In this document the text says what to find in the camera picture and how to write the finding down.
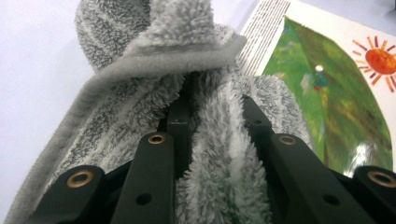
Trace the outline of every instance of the gray towel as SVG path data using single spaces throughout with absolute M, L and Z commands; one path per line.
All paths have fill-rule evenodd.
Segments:
M 76 25 L 95 75 L 24 181 L 6 223 L 22 223 L 50 184 L 81 164 L 110 172 L 134 157 L 189 77 L 197 108 L 190 170 L 177 181 L 178 223 L 267 223 L 265 170 L 242 116 L 251 96 L 276 133 L 311 146 L 293 95 L 276 77 L 244 76 L 246 39 L 213 23 L 209 0 L 82 0 Z

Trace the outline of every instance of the green illustration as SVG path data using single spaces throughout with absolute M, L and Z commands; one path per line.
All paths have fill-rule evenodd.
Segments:
M 332 40 L 285 18 L 263 73 L 294 93 L 326 166 L 346 175 L 359 165 L 392 169 L 382 112 L 358 66 Z

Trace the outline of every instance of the black screw hole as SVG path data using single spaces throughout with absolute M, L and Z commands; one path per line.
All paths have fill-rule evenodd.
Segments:
M 149 193 L 143 193 L 137 196 L 136 198 L 136 203 L 139 205 L 146 205 L 150 203 L 152 200 L 151 194 Z
M 82 175 L 76 175 L 73 178 L 73 182 L 75 183 L 80 183 L 80 182 L 84 182 L 88 179 L 88 176 L 86 174 L 82 174 Z
M 384 175 L 375 175 L 375 179 L 382 181 L 384 183 L 388 183 L 388 184 L 390 184 L 392 182 L 387 176 L 384 176 Z
M 163 143 L 163 142 L 165 141 L 165 136 L 160 135 L 160 134 L 155 134 L 155 135 L 152 135 L 152 136 L 148 139 L 148 141 L 149 141 L 151 144 L 158 145 L 158 144 L 161 144 L 161 143 Z
M 332 196 L 332 195 L 330 195 L 330 194 L 324 195 L 324 196 L 323 196 L 323 200 L 324 200 L 326 203 L 329 203 L 329 204 L 331 204 L 331 205 L 339 205 L 339 204 L 340 204 L 340 201 L 339 201 L 336 197 L 334 197 L 334 196 Z
M 161 142 L 163 139 L 160 136 L 155 136 L 155 137 L 151 138 L 151 140 L 153 142 Z

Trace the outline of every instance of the white tabletop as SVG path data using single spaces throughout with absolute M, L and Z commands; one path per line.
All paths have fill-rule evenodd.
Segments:
M 215 21 L 241 31 L 259 0 L 212 0 Z M 40 151 L 93 74 L 78 44 L 78 0 L 2 0 L 0 222 Z M 396 35 L 394 0 L 303 0 Z

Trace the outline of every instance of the brass screw insert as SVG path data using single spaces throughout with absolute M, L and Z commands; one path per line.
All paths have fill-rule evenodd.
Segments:
M 286 136 L 286 135 L 280 136 L 279 137 L 279 142 L 281 142 L 281 143 L 283 143 L 285 145 L 289 145 L 289 146 L 294 146 L 294 145 L 297 144 L 297 141 L 296 141 L 295 138 L 290 137 L 290 136 Z
M 383 187 L 396 189 L 396 179 L 390 175 L 378 171 L 370 171 L 367 175 L 371 180 Z
M 165 136 L 160 135 L 160 134 L 154 134 L 148 139 L 148 142 L 153 145 L 161 144 L 164 141 L 165 141 Z
M 93 180 L 93 172 L 82 170 L 71 175 L 66 182 L 67 187 L 77 189 L 83 187 Z

